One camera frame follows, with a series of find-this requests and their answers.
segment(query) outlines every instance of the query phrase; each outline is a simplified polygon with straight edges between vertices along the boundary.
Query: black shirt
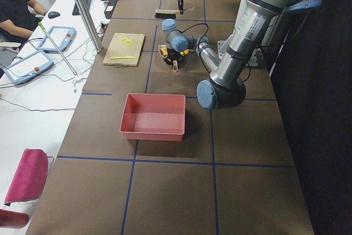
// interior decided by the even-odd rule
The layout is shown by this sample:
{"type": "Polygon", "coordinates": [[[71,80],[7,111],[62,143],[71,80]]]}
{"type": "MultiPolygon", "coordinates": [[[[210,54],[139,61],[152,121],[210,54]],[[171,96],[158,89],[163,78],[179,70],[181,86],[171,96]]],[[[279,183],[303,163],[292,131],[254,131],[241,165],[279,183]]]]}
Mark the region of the black shirt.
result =
{"type": "MultiPolygon", "coordinates": [[[[29,12],[27,2],[29,0],[0,0],[0,22],[11,20],[18,27],[35,30],[39,20],[29,12]]],[[[24,43],[26,38],[14,36],[0,28],[8,41],[24,43]]]]}

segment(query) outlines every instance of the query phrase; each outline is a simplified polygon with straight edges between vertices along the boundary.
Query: white desk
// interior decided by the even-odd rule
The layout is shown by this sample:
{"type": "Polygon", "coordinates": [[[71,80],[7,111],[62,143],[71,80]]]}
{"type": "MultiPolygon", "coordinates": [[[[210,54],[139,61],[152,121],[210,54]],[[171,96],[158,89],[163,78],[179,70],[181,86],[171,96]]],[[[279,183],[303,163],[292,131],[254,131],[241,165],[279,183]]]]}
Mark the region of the white desk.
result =
{"type": "MultiPolygon", "coordinates": [[[[89,39],[88,32],[81,19],[81,16],[72,16],[74,0],[56,0],[50,11],[60,12],[60,16],[54,19],[43,18],[42,23],[47,30],[51,26],[71,26],[77,30],[76,37],[64,52],[75,70],[83,78],[87,78],[91,65],[95,59],[95,48],[91,41],[82,45],[89,39]]],[[[104,16],[104,5],[100,0],[92,0],[90,13],[95,27],[98,29],[100,22],[108,22],[104,16]]],[[[38,27],[30,39],[44,37],[43,31],[38,27]]],[[[33,41],[35,46],[40,42],[33,41]]],[[[25,57],[33,53],[35,49],[27,43],[18,56],[25,57]]],[[[51,54],[55,65],[38,76],[34,80],[24,85],[2,88],[5,84],[11,83],[4,74],[0,79],[0,93],[2,98],[25,106],[31,110],[52,110],[52,109],[74,109],[78,103],[85,79],[76,84],[77,92],[73,90],[72,81],[63,82],[73,77],[65,62],[58,54],[51,54]]],[[[48,155],[57,156],[65,136],[67,127],[73,115],[73,110],[64,111],[26,111],[25,109],[11,105],[0,100],[0,202],[3,203],[7,190],[10,186],[21,155],[26,148],[42,149],[48,155]]],[[[32,216],[36,205],[13,203],[11,207],[1,206],[0,208],[25,212],[32,216]]],[[[27,227],[22,229],[1,228],[0,233],[5,234],[25,234],[27,227]]]]}

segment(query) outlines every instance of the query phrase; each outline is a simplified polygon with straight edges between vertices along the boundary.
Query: red chair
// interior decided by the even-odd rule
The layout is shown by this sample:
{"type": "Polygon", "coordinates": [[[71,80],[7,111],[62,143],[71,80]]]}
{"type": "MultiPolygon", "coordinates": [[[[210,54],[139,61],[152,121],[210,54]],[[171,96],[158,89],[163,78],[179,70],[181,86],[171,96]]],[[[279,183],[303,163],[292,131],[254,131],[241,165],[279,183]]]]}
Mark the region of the red chair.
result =
{"type": "Polygon", "coordinates": [[[29,216],[25,213],[0,209],[0,228],[23,228],[29,216]]]}
{"type": "Polygon", "coordinates": [[[4,204],[38,199],[50,171],[48,157],[40,149],[26,149],[18,164],[4,204]]]}

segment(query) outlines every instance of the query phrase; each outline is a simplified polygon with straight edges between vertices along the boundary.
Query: red plastic tray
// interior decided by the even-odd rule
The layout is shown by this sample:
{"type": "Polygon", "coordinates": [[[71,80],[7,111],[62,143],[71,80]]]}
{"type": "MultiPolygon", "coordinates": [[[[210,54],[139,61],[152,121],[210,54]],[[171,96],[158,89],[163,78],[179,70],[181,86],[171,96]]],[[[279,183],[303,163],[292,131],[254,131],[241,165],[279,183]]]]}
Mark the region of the red plastic tray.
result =
{"type": "Polygon", "coordinates": [[[131,140],[181,141],[185,113],[184,95],[128,94],[120,132],[131,140]]]}

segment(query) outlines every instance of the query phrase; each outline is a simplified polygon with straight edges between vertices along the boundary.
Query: black curtain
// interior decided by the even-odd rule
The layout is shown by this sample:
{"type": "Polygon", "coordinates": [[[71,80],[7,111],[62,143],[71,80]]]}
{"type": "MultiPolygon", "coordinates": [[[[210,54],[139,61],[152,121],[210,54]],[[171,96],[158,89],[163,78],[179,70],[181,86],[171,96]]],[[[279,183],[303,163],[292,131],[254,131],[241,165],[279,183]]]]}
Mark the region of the black curtain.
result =
{"type": "Polygon", "coordinates": [[[315,234],[351,235],[352,0],[324,0],[308,15],[272,83],[315,234]]]}

